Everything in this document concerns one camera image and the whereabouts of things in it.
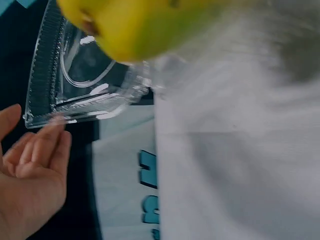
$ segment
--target finger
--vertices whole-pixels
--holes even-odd
[[[32,132],[27,132],[24,134],[4,155],[3,157],[3,165],[7,165],[8,163],[13,165],[18,165],[19,160],[24,152],[25,146],[30,141],[30,139],[35,134]]]
[[[57,148],[52,155],[49,168],[64,178],[67,176],[67,168],[70,157],[70,148],[72,143],[72,136],[70,132],[64,131],[59,139]]]
[[[65,129],[65,125],[57,121],[44,127],[38,133],[36,141],[34,142],[31,161],[42,165],[44,168],[48,167],[59,138]]]
[[[32,153],[34,151],[34,145],[35,145],[34,139],[35,139],[35,136],[30,141],[28,141],[27,144],[25,145],[19,160],[19,165],[27,164],[31,162]]]
[[[0,141],[17,125],[21,116],[21,106],[12,105],[0,111]]]

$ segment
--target black fabric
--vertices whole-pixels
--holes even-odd
[[[24,112],[28,79],[38,31],[48,0],[38,0],[25,9],[14,2],[0,16],[0,109],[19,103]],[[68,168],[67,200],[59,211],[29,240],[99,240],[97,210],[92,176],[91,142],[99,138],[98,122],[70,124],[73,137]],[[21,120],[3,141],[4,152],[27,129]]]

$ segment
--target blue letter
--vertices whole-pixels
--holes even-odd
[[[142,222],[145,224],[159,224],[159,211],[158,207],[158,197],[157,196],[147,196],[142,203],[143,212]]]
[[[141,151],[139,154],[139,165],[142,168],[139,173],[140,183],[157,189],[157,157],[149,152]]]
[[[160,240],[160,231],[157,229],[152,229],[152,235],[154,240]]]

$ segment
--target transparent plastic box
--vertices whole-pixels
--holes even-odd
[[[25,125],[42,127],[55,115],[67,123],[112,118],[149,92],[147,68],[109,59],[51,0],[32,61]]]

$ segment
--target teal fabric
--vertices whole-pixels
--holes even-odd
[[[36,0],[16,0],[18,3],[20,3],[22,6],[24,6],[26,9],[33,4]]]
[[[12,4],[14,0],[0,0],[0,15]]]
[[[7,10],[7,8],[14,2],[15,0],[0,0],[0,16]],[[31,4],[33,4],[36,0],[16,0],[25,8],[28,8]]]

